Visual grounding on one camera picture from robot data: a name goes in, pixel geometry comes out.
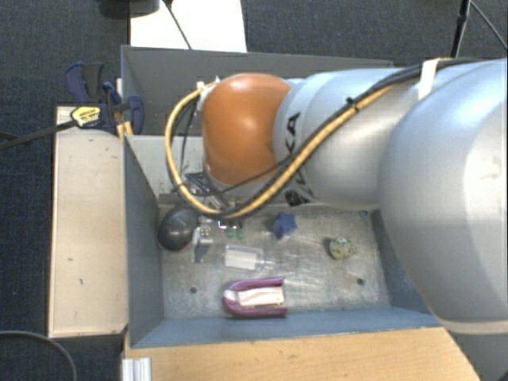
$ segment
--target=wooden table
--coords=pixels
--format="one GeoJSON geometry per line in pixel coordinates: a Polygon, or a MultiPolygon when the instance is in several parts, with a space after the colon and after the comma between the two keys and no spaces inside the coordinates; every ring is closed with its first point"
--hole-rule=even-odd
{"type": "Polygon", "coordinates": [[[153,381],[478,381],[442,328],[302,339],[130,349],[151,357],[153,381]]]}

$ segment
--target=small green object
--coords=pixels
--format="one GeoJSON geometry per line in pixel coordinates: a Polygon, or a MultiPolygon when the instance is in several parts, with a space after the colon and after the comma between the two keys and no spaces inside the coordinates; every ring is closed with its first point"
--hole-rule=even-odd
{"type": "Polygon", "coordinates": [[[233,236],[235,235],[235,229],[231,225],[229,225],[228,228],[225,230],[225,235],[228,238],[233,238],[233,236]]]}
{"type": "Polygon", "coordinates": [[[245,238],[244,230],[241,227],[237,228],[237,239],[243,240],[245,238]]]}
{"type": "Polygon", "coordinates": [[[348,258],[356,251],[356,247],[345,237],[336,237],[329,244],[329,253],[335,260],[348,258]]]}

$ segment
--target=gray box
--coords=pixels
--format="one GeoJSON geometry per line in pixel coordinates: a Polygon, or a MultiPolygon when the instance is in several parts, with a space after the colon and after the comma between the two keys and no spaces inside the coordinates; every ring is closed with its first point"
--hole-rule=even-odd
{"type": "MultiPolygon", "coordinates": [[[[362,216],[324,205],[288,208],[274,202],[244,223],[238,244],[264,251],[262,271],[224,267],[231,244],[214,227],[203,263],[191,250],[168,252],[158,245],[157,227],[166,210],[179,202],[171,194],[164,156],[165,116],[199,80],[240,71],[265,71],[301,78],[320,71],[386,67],[386,61],[344,60],[274,54],[229,54],[122,47],[123,94],[141,94],[147,110],[140,136],[128,137],[123,154],[128,253],[129,336],[134,348],[209,344],[288,337],[377,332],[437,325],[394,254],[379,213],[362,216]],[[293,213],[298,228],[277,241],[269,226],[279,211],[293,213]],[[358,249],[333,260],[325,246],[345,236],[358,249]],[[282,275],[289,307],[286,317],[238,320],[221,309],[229,283],[282,275]]],[[[175,139],[178,159],[181,141],[175,139]]],[[[201,167],[200,137],[187,142],[184,171],[201,167]]]]}

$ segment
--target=bin floor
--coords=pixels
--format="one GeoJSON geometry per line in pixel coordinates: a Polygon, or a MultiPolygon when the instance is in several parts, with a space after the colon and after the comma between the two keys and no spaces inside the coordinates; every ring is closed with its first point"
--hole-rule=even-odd
{"type": "MultiPolygon", "coordinates": [[[[160,205],[161,219],[170,208],[160,205]]],[[[192,261],[191,248],[160,251],[166,319],[226,316],[221,296],[231,282],[274,276],[285,278],[289,314],[390,305],[369,217],[317,205],[270,206],[244,221],[242,241],[229,239],[216,223],[211,226],[214,243],[202,263],[192,261]],[[294,214],[298,228],[278,241],[270,227],[280,211],[294,214]],[[349,239],[357,253],[334,260],[327,245],[338,236],[349,239]],[[259,271],[225,267],[227,244],[262,249],[263,267],[259,271]]]]}

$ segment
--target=blue object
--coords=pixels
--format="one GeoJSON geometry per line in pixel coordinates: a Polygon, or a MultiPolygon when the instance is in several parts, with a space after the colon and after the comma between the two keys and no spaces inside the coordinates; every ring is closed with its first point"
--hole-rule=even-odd
{"type": "Polygon", "coordinates": [[[134,134],[140,134],[144,123],[144,107],[141,97],[133,94],[122,103],[121,96],[111,82],[102,84],[102,63],[74,63],[63,74],[65,88],[74,95],[79,104],[94,104],[100,107],[99,122],[82,125],[82,129],[100,129],[113,135],[117,134],[118,121],[115,113],[122,113],[124,121],[130,121],[134,134]]]}
{"type": "Polygon", "coordinates": [[[83,78],[83,62],[74,63],[63,74],[65,80],[65,89],[72,94],[78,103],[87,103],[90,101],[87,83],[83,78]]]}
{"type": "Polygon", "coordinates": [[[293,214],[285,214],[280,212],[273,222],[271,232],[275,234],[277,240],[282,239],[284,236],[292,233],[296,229],[296,222],[294,221],[293,214]]]}

